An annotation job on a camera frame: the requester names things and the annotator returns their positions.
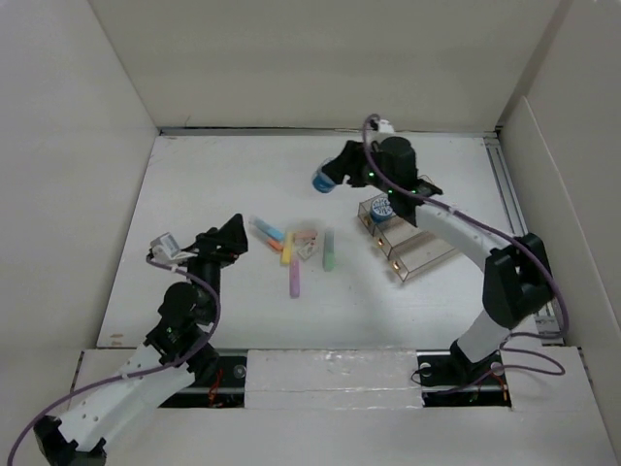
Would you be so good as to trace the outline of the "blue round jar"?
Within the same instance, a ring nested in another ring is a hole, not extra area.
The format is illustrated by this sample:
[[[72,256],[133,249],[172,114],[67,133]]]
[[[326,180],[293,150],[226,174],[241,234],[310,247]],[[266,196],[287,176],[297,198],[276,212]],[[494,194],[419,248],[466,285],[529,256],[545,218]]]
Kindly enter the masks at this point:
[[[336,184],[323,171],[324,165],[320,164],[311,177],[311,185],[320,193],[327,194],[331,192]]]
[[[383,223],[394,216],[394,210],[385,195],[378,196],[371,201],[370,219],[373,223]]]

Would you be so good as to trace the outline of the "blue highlighter pen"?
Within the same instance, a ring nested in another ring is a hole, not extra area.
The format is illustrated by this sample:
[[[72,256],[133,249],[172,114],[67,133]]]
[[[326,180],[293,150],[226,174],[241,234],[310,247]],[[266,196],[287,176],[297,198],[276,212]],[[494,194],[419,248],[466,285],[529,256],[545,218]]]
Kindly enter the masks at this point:
[[[264,221],[263,219],[253,216],[249,222],[255,226],[258,230],[260,230],[262,233],[268,235],[271,239],[277,241],[277,242],[282,242],[285,238],[285,235],[282,231],[280,231],[279,229],[273,227],[273,225],[267,223],[266,221]]]

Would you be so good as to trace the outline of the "yellow highlighter pen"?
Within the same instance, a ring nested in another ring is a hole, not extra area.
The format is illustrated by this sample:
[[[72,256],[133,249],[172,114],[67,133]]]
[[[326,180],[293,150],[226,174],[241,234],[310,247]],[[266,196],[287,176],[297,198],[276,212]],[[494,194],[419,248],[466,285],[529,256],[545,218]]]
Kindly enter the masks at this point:
[[[284,239],[282,242],[282,250],[280,254],[281,265],[290,264],[291,258],[292,258],[293,243],[294,243],[294,232],[287,230],[284,234]]]

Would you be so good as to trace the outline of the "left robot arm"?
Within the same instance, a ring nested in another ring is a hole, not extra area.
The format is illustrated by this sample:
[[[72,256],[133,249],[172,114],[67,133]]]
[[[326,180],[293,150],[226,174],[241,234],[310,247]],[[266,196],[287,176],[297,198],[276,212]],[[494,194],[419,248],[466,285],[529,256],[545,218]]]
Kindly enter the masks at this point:
[[[213,379],[221,271],[247,250],[240,214],[185,248],[169,233],[150,243],[147,264],[182,279],[167,288],[157,324],[113,376],[81,388],[84,399],[62,415],[43,412],[36,418],[31,429],[48,464],[105,464],[113,443],[140,417],[180,390]]]

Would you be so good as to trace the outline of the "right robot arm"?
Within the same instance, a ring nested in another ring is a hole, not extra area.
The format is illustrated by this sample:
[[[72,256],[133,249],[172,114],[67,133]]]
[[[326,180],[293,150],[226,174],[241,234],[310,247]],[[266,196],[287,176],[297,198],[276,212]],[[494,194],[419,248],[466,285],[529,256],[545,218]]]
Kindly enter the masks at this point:
[[[443,201],[442,189],[419,175],[408,139],[382,135],[347,141],[312,178],[313,187],[322,193],[344,183],[380,190],[397,217],[450,244],[482,272],[482,310],[449,348],[446,365],[460,383],[479,376],[512,330],[552,300],[554,288],[542,240],[532,233],[512,237]]]

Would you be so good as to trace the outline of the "pink mini stapler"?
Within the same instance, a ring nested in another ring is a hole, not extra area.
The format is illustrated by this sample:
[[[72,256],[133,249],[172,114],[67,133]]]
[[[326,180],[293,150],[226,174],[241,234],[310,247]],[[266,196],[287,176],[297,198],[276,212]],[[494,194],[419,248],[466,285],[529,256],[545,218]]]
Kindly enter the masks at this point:
[[[318,236],[318,231],[313,228],[297,230],[293,234],[293,240],[296,245],[306,244],[314,241]]]

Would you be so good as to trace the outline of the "white staples box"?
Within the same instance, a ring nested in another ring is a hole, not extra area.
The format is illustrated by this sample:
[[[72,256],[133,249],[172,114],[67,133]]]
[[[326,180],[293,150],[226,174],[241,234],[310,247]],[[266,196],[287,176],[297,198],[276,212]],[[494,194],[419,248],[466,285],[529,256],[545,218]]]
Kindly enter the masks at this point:
[[[309,241],[297,249],[299,258],[303,261],[309,260],[319,251],[319,244],[316,241]]]

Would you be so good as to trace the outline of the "clear three-drawer organizer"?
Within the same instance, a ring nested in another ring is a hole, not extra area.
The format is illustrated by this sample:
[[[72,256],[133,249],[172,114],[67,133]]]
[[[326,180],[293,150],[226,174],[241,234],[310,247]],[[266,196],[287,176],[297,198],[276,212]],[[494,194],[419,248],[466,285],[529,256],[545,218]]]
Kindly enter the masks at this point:
[[[412,226],[395,212],[383,223],[370,219],[369,198],[358,206],[358,218],[371,235],[375,246],[385,256],[390,270],[406,282],[439,267],[458,254],[456,248],[434,234]]]

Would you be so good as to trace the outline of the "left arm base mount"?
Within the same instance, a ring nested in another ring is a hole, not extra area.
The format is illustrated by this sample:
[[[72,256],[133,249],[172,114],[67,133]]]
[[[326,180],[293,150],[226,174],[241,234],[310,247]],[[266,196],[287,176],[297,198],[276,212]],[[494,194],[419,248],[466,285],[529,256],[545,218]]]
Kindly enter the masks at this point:
[[[163,402],[168,409],[235,409],[245,405],[247,349],[221,349],[212,373]]]

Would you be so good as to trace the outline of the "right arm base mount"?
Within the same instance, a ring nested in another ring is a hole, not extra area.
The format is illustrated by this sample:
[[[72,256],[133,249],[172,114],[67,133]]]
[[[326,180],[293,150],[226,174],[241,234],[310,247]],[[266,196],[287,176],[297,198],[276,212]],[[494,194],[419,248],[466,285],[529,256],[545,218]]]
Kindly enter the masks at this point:
[[[509,408],[506,376],[500,370],[491,373],[500,364],[497,351],[463,369],[448,350],[418,350],[410,380],[420,387],[424,408]]]

